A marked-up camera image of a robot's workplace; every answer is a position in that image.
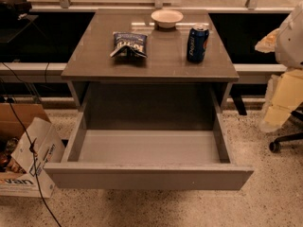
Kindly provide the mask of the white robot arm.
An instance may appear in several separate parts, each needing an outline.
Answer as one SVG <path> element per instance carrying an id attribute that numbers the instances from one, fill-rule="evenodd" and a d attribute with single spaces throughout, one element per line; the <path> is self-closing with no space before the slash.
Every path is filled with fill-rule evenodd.
<path id="1" fill-rule="evenodd" d="M 281 76 L 272 75 L 267 85 L 259 128 L 272 132 L 280 129 L 291 112 L 303 103 L 303 2 L 279 28 L 257 42 L 255 49 L 274 52 L 276 61 L 287 67 Z"/>

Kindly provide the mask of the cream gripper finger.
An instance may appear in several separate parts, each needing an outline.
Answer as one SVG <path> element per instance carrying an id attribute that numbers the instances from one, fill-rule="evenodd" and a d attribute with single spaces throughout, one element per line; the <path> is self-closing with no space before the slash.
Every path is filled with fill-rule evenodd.
<path id="1" fill-rule="evenodd" d="M 258 124 L 261 131 L 273 132 L 280 129 L 303 103 L 303 71 L 287 70 L 280 76 L 272 75 L 268 81 L 265 103 Z"/>
<path id="2" fill-rule="evenodd" d="M 275 51 L 276 46 L 276 36 L 279 32 L 279 29 L 276 28 L 263 37 L 257 44 L 255 45 L 255 49 L 261 53 L 270 53 Z"/>

